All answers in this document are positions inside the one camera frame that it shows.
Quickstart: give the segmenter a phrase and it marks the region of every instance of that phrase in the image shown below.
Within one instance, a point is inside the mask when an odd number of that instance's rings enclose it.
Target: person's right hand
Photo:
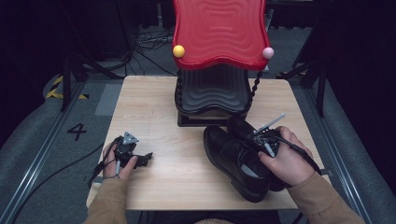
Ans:
[[[289,128],[280,126],[276,129],[281,133],[285,140],[302,148],[312,158],[312,152],[304,146],[302,142],[300,142],[297,136],[292,133]],[[262,163],[264,163],[264,165],[267,166],[274,175],[292,187],[303,183],[315,173],[315,170],[306,160],[303,159],[303,157],[283,142],[279,145],[279,151],[277,152],[276,157],[271,158],[263,152],[259,152],[259,157]]]

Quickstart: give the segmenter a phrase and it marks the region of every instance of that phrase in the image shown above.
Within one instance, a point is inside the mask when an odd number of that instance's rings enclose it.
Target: wooden table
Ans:
[[[134,210],[243,210],[297,208],[286,190],[268,191],[260,203],[246,201],[230,179],[208,160],[203,143],[205,127],[178,127],[174,101],[176,77],[127,77],[106,137],[130,132],[140,142],[134,153],[153,152],[147,167],[137,168],[130,177],[128,209]],[[286,117],[276,124],[287,126],[312,150],[323,167],[311,134],[291,87],[286,80],[262,79],[247,121],[260,128],[264,123]],[[99,184],[93,184],[89,206]]]

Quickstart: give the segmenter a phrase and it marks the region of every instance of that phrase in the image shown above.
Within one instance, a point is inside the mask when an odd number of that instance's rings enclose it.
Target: yellow ball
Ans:
[[[176,45],[173,48],[173,53],[174,53],[175,57],[177,57],[177,58],[183,57],[185,52],[186,52],[186,50],[184,50],[183,46],[181,46],[181,45]]]

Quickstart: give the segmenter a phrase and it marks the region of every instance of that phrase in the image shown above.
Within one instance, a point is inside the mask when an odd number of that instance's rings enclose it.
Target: black twisted post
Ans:
[[[251,88],[250,98],[247,102],[247,109],[250,109],[251,104],[253,104],[253,97],[256,94],[257,86],[260,84],[261,77],[262,77],[262,71],[257,73],[256,80],[254,80],[254,86]]]
[[[181,108],[181,94],[182,94],[182,79],[181,79],[181,70],[177,70],[177,84],[176,84],[176,95],[177,95],[177,107]]]

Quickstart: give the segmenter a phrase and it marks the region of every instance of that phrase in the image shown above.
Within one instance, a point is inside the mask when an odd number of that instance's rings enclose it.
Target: black leather shoe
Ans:
[[[231,178],[240,195],[252,203],[262,201],[269,188],[270,171],[254,149],[232,139],[218,126],[205,129],[204,145],[210,162]]]
[[[231,117],[227,121],[227,132],[232,136],[232,138],[239,139],[247,144],[248,147],[253,148],[256,152],[262,151],[267,155],[271,156],[264,145],[261,142],[262,134],[255,134],[256,129],[253,128],[249,123],[245,120],[238,117]],[[266,138],[268,139],[269,146],[273,149],[274,154],[276,156],[279,141],[275,138],[271,138],[268,136],[277,136],[281,137],[280,132],[277,130],[268,130],[266,131]],[[286,187],[286,183],[276,177],[271,171],[271,181],[269,190],[271,191],[281,191]]]

